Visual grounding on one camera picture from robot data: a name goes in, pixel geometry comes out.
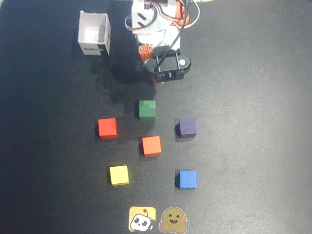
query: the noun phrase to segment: cube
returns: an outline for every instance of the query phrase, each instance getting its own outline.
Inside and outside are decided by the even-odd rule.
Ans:
[[[140,101],[139,102],[139,119],[155,120],[156,119],[156,101]]]
[[[149,136],[142,139],[144,156],[161,154],[160,136]]]
[[[111,183],[113,186],[129,184],[127,166],[110,167]]]
[[[117,123],[115,118],[103,118],[98,120],[98,134],[102,139],[118,138]]]
[[[180,189],[195,189],[197,187],[196,171],[180,171]]]
[[[196,119],[181,118],[179,120],[179,136],[181,138],[195,137],[197,133]]]

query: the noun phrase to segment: green block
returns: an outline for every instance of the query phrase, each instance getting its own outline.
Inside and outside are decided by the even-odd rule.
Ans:
[[[156,101],[140,101],[139,118],[140,120],[155,120]]]

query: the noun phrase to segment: white cardboard box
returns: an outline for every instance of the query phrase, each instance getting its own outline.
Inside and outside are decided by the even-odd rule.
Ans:
[[[80,11],[78,43],[85,55],[109,55],[111,25],[107,13]]]

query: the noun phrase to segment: wire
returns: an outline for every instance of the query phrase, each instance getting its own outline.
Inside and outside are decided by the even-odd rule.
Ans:
[[[158,2],[151,2],[151,5],[156,7],[156,9],[158,10],[158,13],[160,14],[160,16],[162,16],[163,18],[167,19],[167,20],[180,20],[179,18],[175,18],[172,16],[167,15],[166,13],[163,12],[161,5]]]
[[[185,6],[184,1],[179,0],[179,2],[180,2],[183,6]]]
[[[199,16],[200,16],[200,9],[199,9],[199,5],[197,4],[196,1],[192,0],[191,2],[193,2],[196,7],[197,7],[197,10],[198,10],[198,15],[197,15],[197,18],[190,24],[186,25],[184,28],[190,28],[192,27],[194,24],[196,24],[196,22],[198,21],[199,19]],[[175,26],[178,28],[178,29],[181,29],[181,26],[179,26],[175,21],[173,22],[175,24]]]
[[[136,30],[140,30],[140,29],[145,29],[149,26],[151,26],[157,19],[157,8],[155,6],[152,5],[152,9],[154,10],[154,16],[153,16],[153,19],[151,20],[151,22],[149,22],[147,25],[143,26],[143,27],[138,27],[138,28],[133,28],[133,27],[130,27],[128,24],[127,24],[127,21],[130,20],[132,18],[131,15],[127,16],[125,18],[125,27],[126,29],[128,29],[129,31],[136,31]]]
[[[185,27],[185,23],[186,23],[186,18],[189,15],[189,9],[188,9],[188,5],[186,4],[185,7],[185,16],[183,19],[183,23],[181,26],[181,29],[177,35],[177,37],[175,38],[175,40],[172,42],[171,46],[166,50],[166,52],[163,54],[163,56],[161,57],[161,60],[159,61],[159,63],[157,64],[156,68],[154,69],[154,73],[158,70],[158,68],[160,67],[160,65],[164,62],[165,58],[167,57],[168,53],[170,52],[170,50],[172,49],[172,47],[175,45],[176,41],[179,39],[179,37],[181,36],[183,29]]]

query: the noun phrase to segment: robot face sticker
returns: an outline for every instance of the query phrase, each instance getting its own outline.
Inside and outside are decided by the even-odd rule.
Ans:
[[[153,228],[151,221],[152,220],[149,217],[137,214],[131,222],[131,229],[134,232],[137,231],[145,232],[147,230],[151,230]]]
[[[153,229],[156,220],[154,207],[131,207],[129,211],[129,230],[132,232],[145,232]]]

